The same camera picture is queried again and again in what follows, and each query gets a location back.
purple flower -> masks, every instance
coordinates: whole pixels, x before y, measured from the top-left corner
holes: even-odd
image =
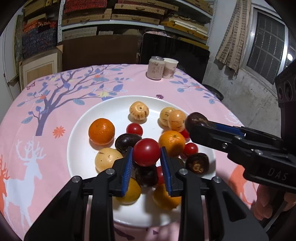
[[[163,95],[156,95],[156,97],[157,97],[158,99],[161,99],[161,100],[164,98]]]

window frame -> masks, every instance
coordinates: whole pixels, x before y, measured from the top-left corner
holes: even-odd
[[[267,79],[265,79],[263,76],[261,76],[259,73],[251,69],[249,66],[247,66],[251,50],[253,47],[254,39],[255,39],[255,33],[256,33],[256,28],[257,28],[257,17],[258,13],[265,14],[268,17],[271,17],[277,21],[279,21],[281,24],[285,26],[285,40],[284,40],[284,49],[283,49],[283,55],[281,59],[281,64],[279,67],[278,74],[281,73],[284,69],[285,63],[286,63],[286,58],[287,58],[287,53],[288,53],[288,45],[289,45],[289,30],[288,27],[285,25],[285,23],[281,20],[280,16],[273,10],[262,7],[257,4],[252,4],[251,6],[251,15],[250,15],[250,27],[248,31],[248,37],[246,41],[246,47],[244,49],[244,54],[243,54],[243,59],[241,62],[241,68],[245,69],[252,75],[254,75],[267,89],[271,90],[275,96],[277,96],[276,93],[276,87],[275,84],[271,84]]]

deer print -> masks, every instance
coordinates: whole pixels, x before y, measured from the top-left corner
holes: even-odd
[[[4,211],[12,227],[13,225],[8,214],[9,203],[13,203],[14,205],[20,207],[22,227],[24,227],[24,218],[27,220],[29,226],[32,225],[28,213],[28,207],[31,206],[33,199],[35,189],[34,179],[35,177],[39,180],[42,179],[42,174],[40,173],[39,166],[36,161],[45,157],[45,154],[42,155],[43,148],[39,147],[39,142],[37,143],[37,147],[34,149],[34,138],[27,142],[27,145],[24,147],[24,157],[20,154],[20,144],[21,141],[18,141],[15,147],[18,158],[23,161],[25,166],[27,166],[25,177],[23,180],[13,178],[6,180],[7,197],[5,198]]]
[[[6,168],[6,163],[4,163],[4,168],[2,169],[2,155],[0,157],[0,212],[3,214],[4,210],[4,200],[3,196],[7,197],[6,189],[5,189],[5,184],[4,180],[8,180],[8,170]]]
[[[247,180],[244,179],[243,174],[244,173],[244,168],[241,165],[237,165],[237,167],[233,170],[229,181],[228,185],[231,187],[231,189],[236,193],[237,196],[241,198],[241,200],[245,204],[252,205],[252,203],[248,202],[245,194],[244,194],[244,185],[247,183]],[[256,193],[256,188],[254,183],[252,183],[253,189]]]

paper cup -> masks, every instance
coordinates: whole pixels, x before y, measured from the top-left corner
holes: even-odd
[[[172,58],[164,58],[164,60],[165,68],[163,70],[163,78],[172,79],[179,61]]]

orange flower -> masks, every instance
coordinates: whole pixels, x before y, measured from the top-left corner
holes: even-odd
[[[57,127],[56,129],[54,129],[54,131],[52,133],[54,134],[55,139],[57,137],[60,138],[61,136],[64,136],[63,134],[65,133],[65,129],[62,126],[60,126],[60,127]]]
[[[41,99],[41,100],[43,100],[43,99],[45,99],[45,98],[46,98],[46,95],[41,95],[41,96],[40,96],[40,99]]]

